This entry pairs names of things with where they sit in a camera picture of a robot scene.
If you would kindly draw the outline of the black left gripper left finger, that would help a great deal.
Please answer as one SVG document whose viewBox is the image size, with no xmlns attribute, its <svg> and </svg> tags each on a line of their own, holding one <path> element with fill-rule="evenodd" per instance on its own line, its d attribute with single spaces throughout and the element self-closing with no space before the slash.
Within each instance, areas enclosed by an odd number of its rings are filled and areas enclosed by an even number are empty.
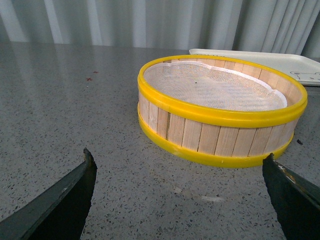
<svg viewBox="0 0 320 240">
<path fill-rule="evenodd" d="M 2 240 L 78 240 L 94 193 L 97 165 L 90 151 L 62 179 L 0 223 Z"/>
</svg>

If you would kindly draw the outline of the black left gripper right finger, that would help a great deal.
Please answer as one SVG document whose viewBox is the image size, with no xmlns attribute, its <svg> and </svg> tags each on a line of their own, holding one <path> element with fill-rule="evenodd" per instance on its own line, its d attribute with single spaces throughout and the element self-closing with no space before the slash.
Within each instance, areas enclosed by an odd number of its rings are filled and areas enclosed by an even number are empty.
<svg viewBox="0 0 320 240">
<path fill-rule="evenodd" d="M 320 238 L 320 188 L 274 160 L 262 161 L 262 175 L 277 220 L 288 240 Z"/>
</svg>

